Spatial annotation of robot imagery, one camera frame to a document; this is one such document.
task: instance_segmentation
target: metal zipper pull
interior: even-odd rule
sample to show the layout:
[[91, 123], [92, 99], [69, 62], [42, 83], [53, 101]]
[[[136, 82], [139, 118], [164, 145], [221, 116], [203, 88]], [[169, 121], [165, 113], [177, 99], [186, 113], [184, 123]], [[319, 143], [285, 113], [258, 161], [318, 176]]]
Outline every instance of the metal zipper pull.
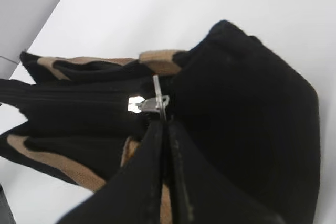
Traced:
[[153, 76], [155, 98], [144, 99], [143, 97], [130, 97], [128, 104], [128, 111], [134, 113], [140, 112], [154, 112], [160, 114], [162, 122], [167, 122], [166, 107], [169, 104], [169, 96], [162, 95], [159, 77]]

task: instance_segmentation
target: tan trim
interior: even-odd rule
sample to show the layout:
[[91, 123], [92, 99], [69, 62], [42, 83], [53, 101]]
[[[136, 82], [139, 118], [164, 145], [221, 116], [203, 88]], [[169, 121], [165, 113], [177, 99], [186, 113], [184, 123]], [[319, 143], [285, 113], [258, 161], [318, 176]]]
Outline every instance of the tan trim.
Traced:
[[29, 150], [24, 144], [28, 138], [28, 136], [9, 135], [7, 142], [22, 155], [60, 170], [84, 188], [97, 191], [105, 185], [106, 181], [104, 179], [76, 161], [59, 154]]
[[124, 144], [124, 148], [121, 156], [120, 167], [123, 167], [134, 156], [135, 151], [139, 147], [140, 143], [137, 142], [132, 136], [129, 136]]
[[54, 68], [54, 63], [57, 59], [52, 57], [41, 57], [37, 60], [37, 64], [48, 69], [58, 80], [70, 80], [61, 71]]
[[180, 50], [147, 51], [140, 54], [139, 61], [161, 76], [174, 75], [181, 71], [181, 67], [173, 62], [177, 52]]
[[[133, 137], [129, 136], [125, 142], [121, 157], [121, 166], [124, 166], [134, 155], [140, 143]], [[160, 206], [160, 224], [172, 224], [172, 208], [169, 196], [169, 188], [162, 185], [161, 206]]]
[[104, 61], [104, 62], [119, 64], [121, 66], [124, 66], [132, 61], [135, 61], [135, 59], [132, 59], [132, 58], [104, 59], [104, 58], [94, 58], [94, 57], [75, 57], [72, 59], [57, 58], [57, 60], [67, 61], [69, 63], [80, 64], [80, 65], [87, 64], [93, 61]]
[[94, 58], [94, 57], [76, 57], [72, 59], [65, 59], [65, 58], [54, 58], [54, 57], [41, 57], [37, 60], [37, 64], [48, 69], [57, 79], [70, 80], [61, 71], [54, 68], [55, 61], [65, 61], [68, 63], [79, 64], [79, 65], [87, 64], [93, 61], [104, 61], [104, 62], [115, 63], [121, 66], [124, 66], [132, 61], [135, 61], [135, 59], [132, 59], [132, 58], [102, 59], [102, 58]]

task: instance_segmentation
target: white surface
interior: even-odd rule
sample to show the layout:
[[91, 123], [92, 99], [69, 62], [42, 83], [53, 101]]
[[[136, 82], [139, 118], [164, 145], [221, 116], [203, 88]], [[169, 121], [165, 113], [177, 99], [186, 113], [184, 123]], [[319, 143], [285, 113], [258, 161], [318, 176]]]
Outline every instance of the white surface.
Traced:
[[[30, 47], [59, 0], [0, 0], [0, 56], [18, 62]], [[9, 78], [16, 68], [0, 62], [0, 78]]]
[[233, 21], [281, 55], [319, 93], [323, 162], [316, 223], [334, 224], [335, 17], [335, 0], [61, 0], [29, 51], [137, 57], [145, 50], [190, 49], [220, 19]]

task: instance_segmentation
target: gray wall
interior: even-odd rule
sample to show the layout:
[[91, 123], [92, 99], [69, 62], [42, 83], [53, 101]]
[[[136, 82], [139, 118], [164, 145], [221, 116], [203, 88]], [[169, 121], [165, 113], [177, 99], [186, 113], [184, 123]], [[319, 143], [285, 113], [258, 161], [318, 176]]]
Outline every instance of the gray wall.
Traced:
[[59, 0], [0, 0], [0, 78], [9, 78]]

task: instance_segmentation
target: black fabric bag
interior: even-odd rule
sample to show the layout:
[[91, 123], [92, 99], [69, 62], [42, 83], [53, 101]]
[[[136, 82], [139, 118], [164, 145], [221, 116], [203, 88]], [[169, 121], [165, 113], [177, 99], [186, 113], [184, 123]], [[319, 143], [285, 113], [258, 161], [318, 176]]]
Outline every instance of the black fabric bag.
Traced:
[[[28, 122], [0, 136], [0, 155], [95, 192], [61, 224], [313, 222], [316, 92], [233, 24], [139, 60], [21, 61], [36, 84], [1, 80], [0, 101]], [[155, 96], [153, 74], [168, 125], [128, 111], [129, 97]]]

